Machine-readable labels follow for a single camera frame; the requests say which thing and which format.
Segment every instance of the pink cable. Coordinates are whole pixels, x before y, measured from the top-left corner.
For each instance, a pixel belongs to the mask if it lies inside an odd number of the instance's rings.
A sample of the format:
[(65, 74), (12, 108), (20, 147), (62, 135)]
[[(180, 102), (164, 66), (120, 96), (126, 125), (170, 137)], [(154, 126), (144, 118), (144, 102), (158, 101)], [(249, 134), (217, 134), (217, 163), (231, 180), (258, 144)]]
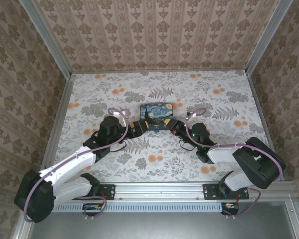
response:
[(242, 216), (242, 215), (244, 215), (246, 212), (248, 212), (255, 204), (256, 204), (256, 202), (259, 200), (259, 198), (260, 198), (260, 196), (261, 196), (261, 192), (258, 190), (258, 189), (256, 189), (256, 188), (251, 188), (251, 187), (248, 187), (250, 190), (253, 190), (253, 191), (256, 191), (256, 192), (258, 192), (258, 196), (257, 196), (257, 198), (254, 200), (254, 202), (250, 205), (250, 207), (249, 208), (247, 208), (245, 211), (243, 211), (242, 213), (239, 213), (239, 214), (236, 214), (236, 215), (232, 215), (229, 211), (226, 211), (226, 210), (223, 210), (223, 212), (225, 212), (225, 213), (227, 213), (228, 215), (231, 215), (231, 216), (233, 216), (233, 217), (238, 217), (238, 216)]
[(29, 223), (32, 223), (33, 221), (31, 219), (28, 218), (27, 216), (27, 210), (28, 210), (28, 207), (29, 207), (29, 202), (30, 202), (30, 199), (34, 193), (34, 191), (36, 190), (36, 188), (40, 185), (40, 183), (46, 179), (48, 176), (52, 175), (56, 170), (58, 170), (59, 168), (63, 167), (65, 164), (67, 164), (68, 162), (72, 161), (73, 159), (76, 159), (77, 157), (80, 157), (86, 153), (92, 153), (92, 152), (95, 152), (95, 151), (99, 151), (99, 150), (102, 150), (102, 149), (105, 149), (105, 148), (109, 148), (119, 142), (121, 142), (125, 136), (127, 135), (128, 133), (128, 129), (129, 129), (129, 123), (128, 123), (128, 119), (125, 117), (125, 115), (119, 111), (118, 109), (116, 108), (108, 108), (108, 113), (112, 114), (113, 112), (118, 112), (124, 119), (125, 123), (126, 123), (126, 129), (125, 129), (125, 132), (124, 134), (122, 135), (122, 137), (120, 139), (118, 139), (117, 141), (115, 141), (114, 143), (111, 143), (109, 145), (105, 145), (105, 146), (102, 146), (102, 147), (99, 147), (99, 148), (95, 148), (95, 149), (91, 149), (91, 150), (87, 150), (85, 152), (81, 152), (81, 153), (78, 153), (77, 155), (74, 155), (73, 157), (67, 159), (66, 161), (64, 161), (63, 163), (61, 163), (60, 165), (58, 165), (57, 167), (53, 168), (50, 172), (48, 172), (46, 175), (44, 175), (42, 178), (39, 179), (39, 181), (36, 182), (36, 184), (32, 187), (28, 197), (26, 198), (25, 200), (25, 204), (24, 204), (24, 209), (23, 209), (23, 215), (24, 215), (24, 219), (29, 222)]
[[(104, 197), (101, 197), (101, 196), (89, 196), (89, 197), (78, 197), (78, 198), (76, 198), (76, 199), (102, 199), (103, 201), (104, 201), (104, 205), (103, 205), (103, 208), (95, 215), (95, 216), (93, 216), (93, 217), (98, 217), (104, 210), (105, 210), (105, 208), (106, 208), (106, 205), (107, 205), (107, 201), (106, 201), (106, 198), (104, 198)], [(87, 216), (86, 215), (86, 210), (89, 208), (89, 206), (86, 206), (85, 208), (84, 208), (84, 211), (83, 211), (83, 214), (85, 215), (85, 216)]]
[(187, 133), (187, 136), (189, 137), (189, 139), (191, 141), (193, 141), (195, 144), (199, 145), (199, 146), (203, 146), (205, 148), (227, 148), (227, 147), (245, 147), (245, 148), (250, 148), (254, 151), (257, 151), (261, 154), (263, 154), (264, 156), (268, 157), (275, 165), (276, 167), (278, 168), (279, 170), (279, 176), (278, 176), (278, 179), (279, 180), (283, 180), (283, 171), (281, 169), (281, 166), (280, 164), (271, 156), (269, 155), (268, 153), (264, 152), (263, 150), (259, 149), (259, 148), (256, 148), (256, 147), (253, 147), (253, 146), (250, 146), (250, 145), (246, 145), (246, 144), (243, 144), (243, 143), (235, 143), (235, 144), (217, 144), (217, 145), (214, 145), (214, 146), (210, 146), (210, 145), (204, 145), (204, 144), (200, 144), (198, 142), (196, 142), (189, 134), (189, 131), (188, 131), (188, 124), (189, 124), (189, 121), (191, 119), (191, 117), (197, 113), (198, 111), (201, 111), (203, 110), (202, 113), (200, 114), (196, 114), (197, 116), (201, 116), (203, 114), (205, 114), (207, 112), (207, 109), (206, 108), (199, 108), (197, 110), (195, 110), (187, 119), (186, 121), (186, 133)]

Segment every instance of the black cable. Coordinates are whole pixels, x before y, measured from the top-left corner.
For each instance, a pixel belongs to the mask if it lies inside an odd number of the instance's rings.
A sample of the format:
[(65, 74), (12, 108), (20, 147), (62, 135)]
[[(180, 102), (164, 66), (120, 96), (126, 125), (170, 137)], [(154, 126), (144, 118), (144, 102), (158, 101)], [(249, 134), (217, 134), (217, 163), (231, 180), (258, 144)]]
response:
[(182, 142), (182, 141), (185, 143), (184, 140), (180, 140), (180, 141), (179, 141), (179, 146), (180, 146), (182, 149), (185, 149), (185, 150), (187, 150), (187, 151), (193, 151), (193, 150), (195, 149), (195, 147), (194, 147), (193, 149), (184, 148), (184, 147), (181, 146), (181, 144), (180, 144), (180, 142)]
[(122, 149), (124, 149), (127, 146), (127, 144), (126, 144), (125, 141), (123, 141), (123, 142), (124, 142), (125, 145), (122, 148), (120, 148), (118, 150), (115, 150), (115, 151), (110, 151), (110, 153), (116, 153), (116, 152), (121, 151)]

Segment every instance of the metal frame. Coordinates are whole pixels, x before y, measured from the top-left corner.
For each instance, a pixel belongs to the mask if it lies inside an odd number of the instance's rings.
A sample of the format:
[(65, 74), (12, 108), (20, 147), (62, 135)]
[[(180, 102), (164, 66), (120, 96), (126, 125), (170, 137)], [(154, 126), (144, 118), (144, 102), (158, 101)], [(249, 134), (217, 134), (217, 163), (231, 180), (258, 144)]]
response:
[(149, 69), (149, 70), (112, 70), (112, 71), (73, 71), (73, 75), (83, 75), (83, 74), (109, 74), (109, 73), (150, 73), (150, 72), (201, 72), (201, 71), (244, 71), (243, 68), (206, 68), (206, 69)]
[(274, 147), (274, 144), (273, 144), (273, 142), (271, 140), (271, 137), (270, 137), (270, 134), (269, 134), (269, 130), (268, 130), (268, 127), (267, 127), (267, 124), (266, 124), (266, 120), (265, 120), (263, 111), (261, 109), (261, 105), (260, 105), (260, 102), (259, 102), (259, 99), (258, 99), (258, 96), (257, 96), (257, 93), (256, 93), (256, 89), (255, 89), (253, 80), (252, 80), (250, 74), (246, 73), (246, 75), (247, 75), (247, 80), (248, 80), (248, 83), (249, 83), (249, 86), (250, 86), (251, 93), (253, 94), (253, 97), (254, 97), (254, 100), (255, 100), (255, 105), (256, 105), (257, 110), (258, 110), (258, 114), (259, 114), (259, 118), (261, 120), (261, 124), (263, 125), (263, 128), (264, 128), (264, 132), (265, 132), (265, 136), (266, 136), (267, 141), (268, 141), (269, 148), (273, 152), (275, 152), (275, 147)]
[(41, 170), (50, 167), (54, 164), (56, 151), (58, 149), (59, 140), (62, 133), (63, 123), (68, 109), (70, 97), (72, 94), (74, 81), (72, 78), (65, 82), (62, 97), (60, 100), (58, 111), (54, 119), (51, 135), (46, 146), (46, 151), (43, 157)]
[(33, 22), (36, 30), (39, 32), (42, 37), (45, 45), (48, 47), (49, 52), (53, 56), (56, 64), (59, 66), (61, 72), (63, 73), (66, 80), (71, 78), (71, 67), (65, 60), (62, 48), (54, 41), (51, 31), (45, 25), (43, 17), (41, 16), (39, 10), (35, 6), (34, 1), (32, 0), (20, 0), (23, 8), (26, 13), (29, 15), (31, 21)]
[[(233, 200), (204, 200), (202, 185), (215, 182), (172, 182), (172, 183), (113, 183), (116, 185), (115, 198), (112, 205), (124, 203), (202, 203), (232, 202)], [(266, 190), (260, 190), (260, 202), (285, 202), (288, 216), (299, 239), (299, 203), (291, 182), (274, 182)], [(249, 191), (250, 198), (242, 202), (252, 202), (257, 192)], [(31, 231), (32, 223), (26, 223), (23, 214), (20, 215), (14, 239), (26, 239)]]
[(251, 74), (256, 65), (258, 64), (261, 56), (265, 52), (269, 42), (273, 38), (274, 34), (276, 33), (276, 30), (278, 26), (280, 25), (281, 21), (283, 20), (285, 14), (287, 13), (291, 3), (293, 0), (281, 0), (278, 2), (274, 13), (272, 14), (271, 18), (268, 21), (268, 24), (261, 35), (257, 46), (255, 47), (251, 57), (249, 58), (249, 61), (245, 67), (246, 73)]

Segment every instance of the patterned wallpaper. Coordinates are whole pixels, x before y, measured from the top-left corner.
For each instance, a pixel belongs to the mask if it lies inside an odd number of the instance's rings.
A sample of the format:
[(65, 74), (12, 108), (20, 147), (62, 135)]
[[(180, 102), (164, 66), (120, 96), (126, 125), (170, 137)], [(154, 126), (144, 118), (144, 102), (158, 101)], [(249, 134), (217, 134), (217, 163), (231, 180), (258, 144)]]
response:
[(278, 0), (34, 0), (72, 71), (243, 69)]
[(0, 0), (0, 239), (19, 211), (25, 172), (40, 168), (65, 79), (17, 0)]
[(299, 0), (295, 0), (252, 74), (276, 151), (299, 198)]

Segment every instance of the ventilation grille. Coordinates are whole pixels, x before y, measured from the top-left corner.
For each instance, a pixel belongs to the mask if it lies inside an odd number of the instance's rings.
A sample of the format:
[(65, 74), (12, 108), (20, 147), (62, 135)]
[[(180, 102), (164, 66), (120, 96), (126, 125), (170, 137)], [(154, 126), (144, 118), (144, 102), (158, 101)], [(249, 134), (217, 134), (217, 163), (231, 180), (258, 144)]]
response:
[[(65, 203), (54, 207), (53, 212), (83, 212), (83, 203)], [(104, 212), (150, 213), (150, 212), (221, 212), (221, 203), (113, 203)]]

